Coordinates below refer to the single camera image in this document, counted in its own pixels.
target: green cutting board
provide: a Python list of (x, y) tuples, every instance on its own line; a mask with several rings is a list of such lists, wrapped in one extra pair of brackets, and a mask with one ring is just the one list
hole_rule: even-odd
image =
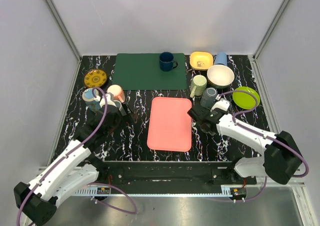
[(164, 72), (159, 66), (160, 53), (117, 54), (112, 84), (124, 90), (185, 90), (187, 76), (185, 55), (174, 53), (178, 66)]

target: white wall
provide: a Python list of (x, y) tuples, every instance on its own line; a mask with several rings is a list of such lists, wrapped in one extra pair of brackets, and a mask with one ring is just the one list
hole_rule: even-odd
[(253, 54), (282, 0), (53, 0), (82, 55)]
[(276, 118), (310, 165), (305, 178), (320, 219), (320, 0), (292, 0), (258, 58)]
[(0, 225), (46, 165), (77, 62), (43, 0), (0, 0)]

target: mug handle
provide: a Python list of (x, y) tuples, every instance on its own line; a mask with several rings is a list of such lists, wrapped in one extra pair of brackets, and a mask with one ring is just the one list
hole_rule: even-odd
[(173, 61), (173, 63), (175, 63), (175, 67), (172, 67), (172, 69), (176, 68), (178, 66), (178, 62), (177, 61)]
[(196, 86), (194, 86), (193, 89), (191, 90), (191, 93), (190, 93), (191, 98), (195, 97), (195, 92), (196, 92)]

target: marble pattern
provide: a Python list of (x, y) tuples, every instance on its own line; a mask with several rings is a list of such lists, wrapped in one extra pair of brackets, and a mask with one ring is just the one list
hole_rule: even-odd
[[(189, 65), (189, 56), (185, 56), (185, 71), (187, 83), (195, 75), (206, 75), (204, 71), (195, 71)], [(112, 77), (116, 63), (115, 56), (84, 56), (80, 70), (74, 85), (70, 104), (66, 113), (62, 132), (58, 145), (53, 155), (53, 160), (65, 149), (73, 138), (77, 128), (84, 125), (87, 120), (88, 107), (82, 101), (82, 92), (85, 90), (83, 78), (86, 72), (93, 68), (103, 69), (108, 73), (108, 83), (102, 88), (106, 91), (112, 84)], [(232, 85), (223, 90), (234, 90), (240, 86), (249, 86), (256, 91), (257, 85), (247, 56), (228, 56), (228, 66), (234, 71), (235, 80)], [(138, 122), (128, 125), (126, 128), (118, 129), (109, 134), (96, 156), (105, 160), (125, 161), (231, 161), (239, 157), (254, 157), (257, 153), (244, 144), (226, 137), (215, 135), (214, 137), (204, 134), (192, 123), (192, 148), (188, 152), (155, 151), (147, 146), (147, 131), (150, 119), (152, 99), (155, 97), (180, 97), (187, 98), (190, 90), (154, 90), (154, 91), (126, 91), (126, 100), (129, 106), (138, 115)], [(232, 96), (227, 95), (226, 99), (231, 100)], [(200, 98), (195, 98), (193, 103), (200, 103)], [(234, 114), (241, 110), (233, 102), (229, 112)], [(254, 125), (258, 128), (269, 130), (267, 119), (262, 104), (247, 115), (239, 119)]]

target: lime green plate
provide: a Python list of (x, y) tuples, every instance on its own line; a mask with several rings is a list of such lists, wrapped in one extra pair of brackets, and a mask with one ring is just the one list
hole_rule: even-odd
[[(243, 91), (250, 92), (258, 100), (258, 105), (260, 104), (260, 96), (259, 96), (258, 92), (256, 92), (254, 89), (252, 89), (250, 87), (238, 87), (236, 90), (243, 90)], [(235, 93), (235, 92), (233, 92), (232, 93), (232, 98), (233, 98), (234, 102), (239, 107), (241, 107), (243, 109), (250, 110), (253, 107), (255, 107), (255, 104), (256, 104), (256, 101), (254, 100), (254, 98), (252, 98), (252, 96), (250, 96), (250, 95), (248, 95), (246, 93), (242, 93), (242, 92), (236, 92)]]

